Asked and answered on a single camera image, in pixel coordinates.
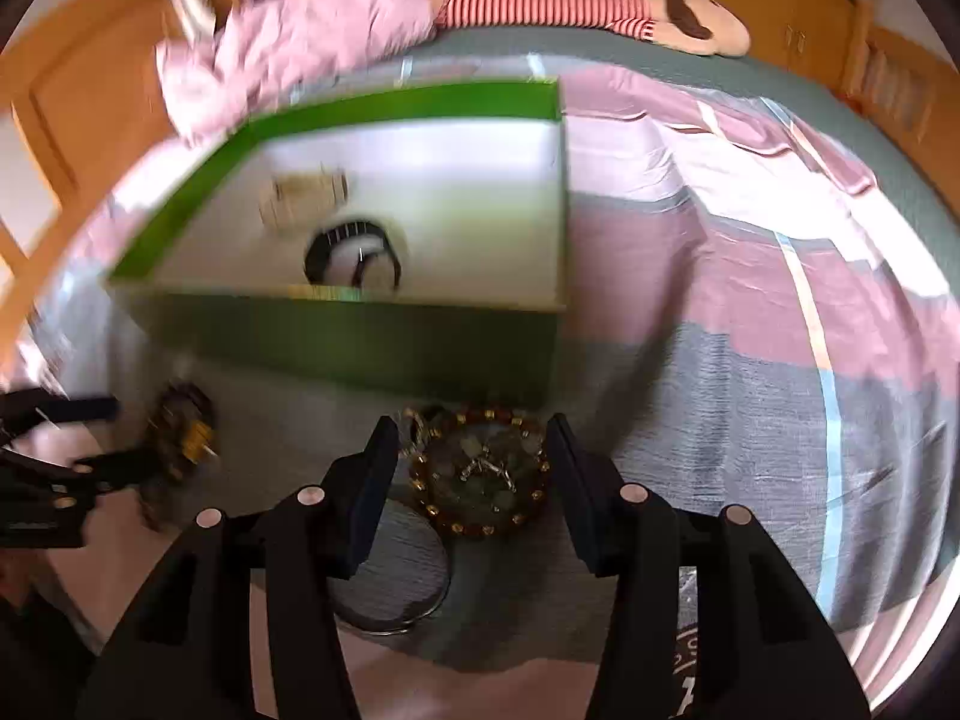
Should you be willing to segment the striped plush doll pillow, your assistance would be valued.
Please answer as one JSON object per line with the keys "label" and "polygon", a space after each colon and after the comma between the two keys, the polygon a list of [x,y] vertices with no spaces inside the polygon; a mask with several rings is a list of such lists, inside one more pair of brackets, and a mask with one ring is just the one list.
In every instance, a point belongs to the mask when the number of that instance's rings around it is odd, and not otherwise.
{"label": "striped plush doll pillow", "polygon": [[683,54],[738,59],[747,26],[718,0],[430,0],[441,29],[550,26],[601,29]]}

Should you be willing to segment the pink crumpled duvet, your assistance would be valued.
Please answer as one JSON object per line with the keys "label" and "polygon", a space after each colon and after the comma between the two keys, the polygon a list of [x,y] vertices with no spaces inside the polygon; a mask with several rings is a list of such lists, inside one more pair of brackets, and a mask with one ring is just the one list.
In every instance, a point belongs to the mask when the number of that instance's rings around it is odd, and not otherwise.
{"label": "pink crumpled duvet", "polygon": [[213,137],[299,83],[423,43],[435,16],[431,0],[257,0],[210,39],[156,47],[167,118],[184,140]]}

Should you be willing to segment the plaid pink grey bedsheet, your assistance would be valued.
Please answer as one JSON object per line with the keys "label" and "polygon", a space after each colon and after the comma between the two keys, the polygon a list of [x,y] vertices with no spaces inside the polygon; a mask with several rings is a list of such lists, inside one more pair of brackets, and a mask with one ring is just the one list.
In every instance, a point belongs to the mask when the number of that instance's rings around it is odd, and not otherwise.
{"label": "plaid pink grey bedsheet", "polygon": [[[754,511],[882,707],[958,613],[957,226],[880,133],[752,60],[603,32],[469,29],[300,86],[286,109],[480,78],[553,80],[566,307],[544,399],[631,483]],[[153,338],[110,270],[200,163],[167,145],[98,206],[26,327],[68,390],[160,383],[220,410],[223,458],[176,502],[245,512],[324,472],[379,411],[431,400],[241,366]]]}

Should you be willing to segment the wooden bed headboard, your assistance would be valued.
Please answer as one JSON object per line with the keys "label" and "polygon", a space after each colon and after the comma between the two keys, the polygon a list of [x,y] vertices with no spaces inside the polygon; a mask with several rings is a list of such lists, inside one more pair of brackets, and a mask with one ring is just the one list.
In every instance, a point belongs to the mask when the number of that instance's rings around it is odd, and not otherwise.
{"label": "wooden bed headboard", "polygon": [[2,54],[2,110],[57,215],[26,252],[2,231],[2,366],[36,299],[89,215],[156,143],[172,135],[156,73],[161,39],[178,37],[171,0],[67,0]]}

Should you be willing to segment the white chunky wristwatch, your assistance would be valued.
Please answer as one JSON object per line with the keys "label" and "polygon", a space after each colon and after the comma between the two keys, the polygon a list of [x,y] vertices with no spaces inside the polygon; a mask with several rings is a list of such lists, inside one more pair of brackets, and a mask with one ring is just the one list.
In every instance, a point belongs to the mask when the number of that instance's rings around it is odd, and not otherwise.
{"label": "white chunky wristwatch", "polygon": [[260,199],[260,219],[270,231],[317,226],[348,200],[343,171],[283,172],[268,181]]}

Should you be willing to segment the green cardboard box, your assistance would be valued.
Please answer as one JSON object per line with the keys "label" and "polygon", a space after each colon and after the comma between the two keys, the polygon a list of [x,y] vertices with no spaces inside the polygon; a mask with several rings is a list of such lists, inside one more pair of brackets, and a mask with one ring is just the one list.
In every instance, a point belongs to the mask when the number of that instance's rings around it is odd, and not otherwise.
{"label": "green cardboard box", "polygon": [[[283,172],[343,171],[317,226],[270,231]],[[566,138],[553,80],[327,98],[245,122],[110,270],[153,338],[241,366],[537,405],[566,307]]]}

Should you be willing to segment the wooden bed footboard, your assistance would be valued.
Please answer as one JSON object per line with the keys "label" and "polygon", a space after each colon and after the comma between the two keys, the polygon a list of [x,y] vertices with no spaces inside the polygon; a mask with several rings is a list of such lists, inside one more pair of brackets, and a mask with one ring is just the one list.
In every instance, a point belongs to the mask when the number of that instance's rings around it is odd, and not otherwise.
{"label": "wooden bed footboard", "polygon": [[844,94],[958,210],[958,71],[883,26],[864,28],[854,47]]}

